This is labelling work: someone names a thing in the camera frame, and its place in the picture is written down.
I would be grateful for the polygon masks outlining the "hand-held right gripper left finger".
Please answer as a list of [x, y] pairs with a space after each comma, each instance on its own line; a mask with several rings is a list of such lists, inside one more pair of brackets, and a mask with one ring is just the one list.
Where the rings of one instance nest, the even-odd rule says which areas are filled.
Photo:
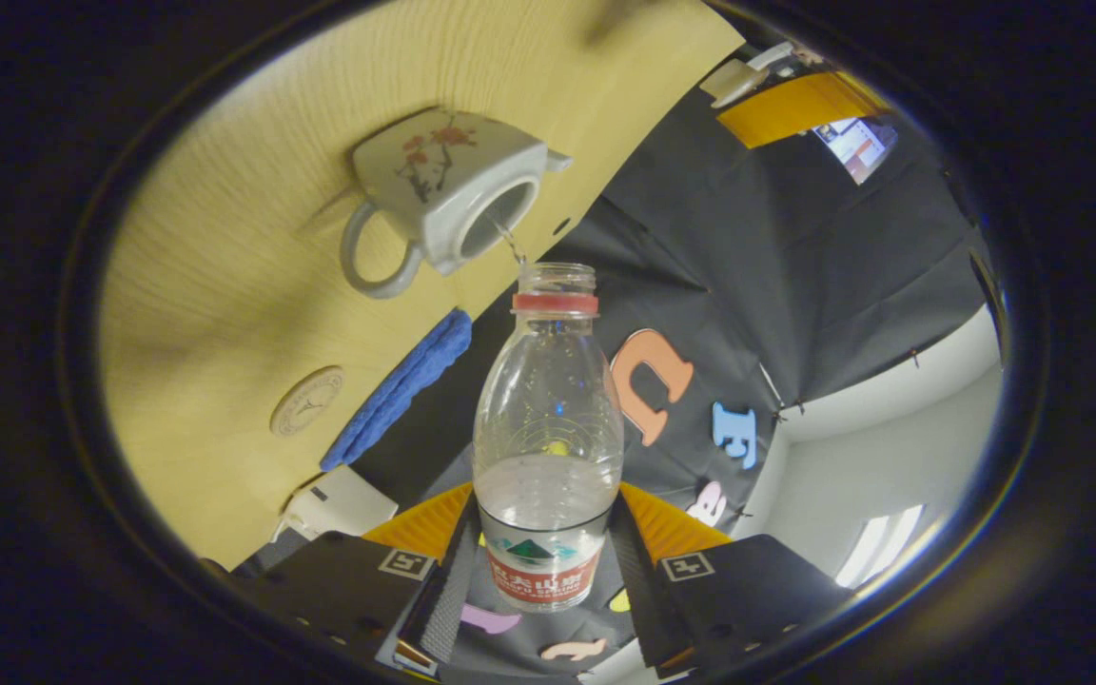
[[473, 486], [463, 484], [369, 533], [326, 532], [260, 576], [229, 582], [351, 666], [435, 680], [460, 632], [480, 538]]

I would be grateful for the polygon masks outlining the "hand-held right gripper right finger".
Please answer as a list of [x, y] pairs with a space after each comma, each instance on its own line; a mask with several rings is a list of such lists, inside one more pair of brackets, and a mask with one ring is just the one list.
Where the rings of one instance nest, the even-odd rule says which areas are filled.
[[608, 535], [642, 658], [660, 676], [755, 667], [855, 595], [770, 535], [734, 540], [626, 482]]

